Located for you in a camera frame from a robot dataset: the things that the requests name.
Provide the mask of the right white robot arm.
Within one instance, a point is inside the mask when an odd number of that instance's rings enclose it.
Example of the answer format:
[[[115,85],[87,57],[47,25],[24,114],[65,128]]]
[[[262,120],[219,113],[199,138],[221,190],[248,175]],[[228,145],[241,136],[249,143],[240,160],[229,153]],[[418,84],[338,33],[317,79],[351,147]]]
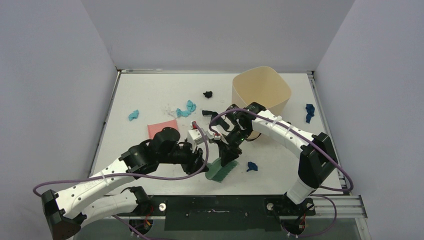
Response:
[[[234,167],[234,160],[241,154],[240,145],[253,133],[270,137],[298,157],[297,180],[285,193],[282,207],[290,215],[303,207],[303,202],[318,188],[338,166],[331,138],[321,132],[316,135],[283,121],[281,116],[257,102],[245,108],[231,105],[225,112],[211,120],[215,123],[223,117],[233,128],[227,135],[212,130],[214,142],[218,146],[219,157],[210,166],[209,180],[221,181]]]

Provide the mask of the green hand brush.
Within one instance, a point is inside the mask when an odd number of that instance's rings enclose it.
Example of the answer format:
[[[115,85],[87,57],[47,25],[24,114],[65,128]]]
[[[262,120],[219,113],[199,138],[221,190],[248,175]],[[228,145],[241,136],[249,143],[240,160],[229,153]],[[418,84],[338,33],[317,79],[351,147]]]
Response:
[[[238,161],[232,160],[229,163],[226,163],[224,166],[221,166],[221,158],[217,158],[212,163],[208,163],[208,171],[205,172],[205,177],[207,180],[221,183],[227,175],[238,166]]]

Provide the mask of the pink plastic dustpan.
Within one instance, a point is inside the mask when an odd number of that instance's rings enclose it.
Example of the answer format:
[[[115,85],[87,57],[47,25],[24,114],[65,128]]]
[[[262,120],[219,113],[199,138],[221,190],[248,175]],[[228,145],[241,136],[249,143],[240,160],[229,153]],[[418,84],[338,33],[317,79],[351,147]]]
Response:
[[[155,124],[149,124],[147,125],[148,137],[150,139],[153,139],[155,134],[161,132],[164,128],[174,128],[176,130],[179,129],[177,125],[177,121],[175,119],[165,121],[165,122],[155,123]]]

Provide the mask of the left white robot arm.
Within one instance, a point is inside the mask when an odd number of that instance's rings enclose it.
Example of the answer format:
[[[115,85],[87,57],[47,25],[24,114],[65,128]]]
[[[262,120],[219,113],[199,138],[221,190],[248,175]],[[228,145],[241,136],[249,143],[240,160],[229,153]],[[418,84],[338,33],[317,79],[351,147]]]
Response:
[[[110,195],[116,188],[140,178],[152,179],[160,164],[180,165],[186,178],[208,170],[208,144],[214,136],[195,126],[180,142],[180,133],[166,127],[153,138],[130,147],[108,166],[83,180],[72,180],[71,187],[47,190],[40,195],[43,213],[51,236],[67,240],[86,225],[121,213],[144,215],[149,210],[149,197],[140,186]]]

